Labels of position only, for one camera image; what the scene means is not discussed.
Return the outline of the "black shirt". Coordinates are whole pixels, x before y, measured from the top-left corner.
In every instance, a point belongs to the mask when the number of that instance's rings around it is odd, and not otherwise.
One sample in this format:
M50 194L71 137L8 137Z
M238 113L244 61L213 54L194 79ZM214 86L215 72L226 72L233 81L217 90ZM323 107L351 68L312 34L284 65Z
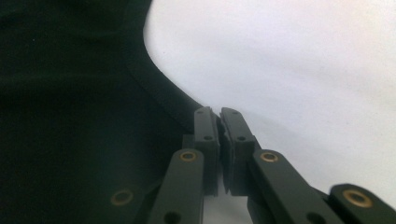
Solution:
M0 224L146 224L197 104L150 59L152 0L0 0Z

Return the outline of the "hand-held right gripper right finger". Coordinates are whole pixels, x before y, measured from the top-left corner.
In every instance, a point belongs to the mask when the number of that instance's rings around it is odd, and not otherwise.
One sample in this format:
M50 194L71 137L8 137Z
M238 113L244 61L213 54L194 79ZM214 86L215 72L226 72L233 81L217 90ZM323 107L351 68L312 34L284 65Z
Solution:
M220 121L224 187L233 196L248 196L252 182L248 162L259 144L239 111L223 107Z

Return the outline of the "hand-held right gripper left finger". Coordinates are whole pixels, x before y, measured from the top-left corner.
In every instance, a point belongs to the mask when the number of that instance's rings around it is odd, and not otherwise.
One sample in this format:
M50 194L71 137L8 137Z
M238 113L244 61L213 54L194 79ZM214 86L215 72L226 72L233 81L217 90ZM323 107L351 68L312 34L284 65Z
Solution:
M218 195L219 178L219 132L218 117L210 107L194 112L193 134L185 134L183 148L193 148L204 155L204 194Z

